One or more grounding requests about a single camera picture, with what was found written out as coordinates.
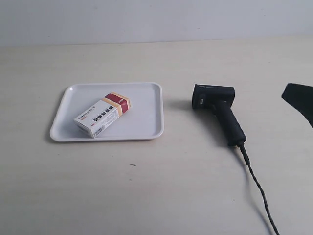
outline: white wall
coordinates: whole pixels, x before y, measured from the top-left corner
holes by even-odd
[[[313,34],[312,0],[0,0],[0,46]]]

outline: plastic tray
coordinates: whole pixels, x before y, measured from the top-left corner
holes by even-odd
[[[110,92],[128,97],[131,108],[96,138],[81,132],[73,119]],[[55,141],[150,140],[162,135],[162,88],[157,83],[76,84],[66,89],[50,130]]]

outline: white table surface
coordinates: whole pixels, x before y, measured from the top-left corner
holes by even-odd
[[[163,135],[53,142],[65,88],[109,82],[159,83]],[[313,86],[313,37],[0,48],[0,233],[270,234],[242,157],[191,109],[198,83],[235,87],[232,109],[280,233],[311,235],[313,130],[280,97],[289,82]]]

